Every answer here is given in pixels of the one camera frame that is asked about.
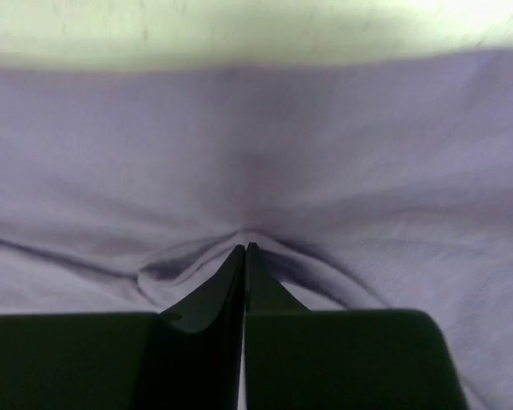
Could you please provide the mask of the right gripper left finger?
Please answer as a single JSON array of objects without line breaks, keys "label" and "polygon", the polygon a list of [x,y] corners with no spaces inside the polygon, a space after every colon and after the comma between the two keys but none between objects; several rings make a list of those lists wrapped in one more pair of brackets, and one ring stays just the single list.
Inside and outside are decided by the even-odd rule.
[{"label": "right gripper left finger", "polygon": [[161,313],[0,315],[0,409],[234,409],[245,249]]}]

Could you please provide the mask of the lavender t shirt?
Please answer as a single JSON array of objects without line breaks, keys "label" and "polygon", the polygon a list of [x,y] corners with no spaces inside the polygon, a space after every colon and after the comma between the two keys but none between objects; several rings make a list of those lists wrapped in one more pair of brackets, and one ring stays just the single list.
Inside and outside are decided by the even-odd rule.
[{"label": "lavender t shirt", "polygon": [[513,50],[0,70],[0,313],[159,311],[249,242],[310,308],[428,313],[513,409]]}]

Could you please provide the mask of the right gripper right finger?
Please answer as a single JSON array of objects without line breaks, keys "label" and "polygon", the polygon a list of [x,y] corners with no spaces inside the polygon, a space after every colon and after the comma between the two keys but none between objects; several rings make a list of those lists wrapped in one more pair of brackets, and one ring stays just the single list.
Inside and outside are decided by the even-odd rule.
[{"label": "right gripper right finger", "polygon": [[464,409],[444,336],[409,309],[312,311],[245,253],[249,409]]}]

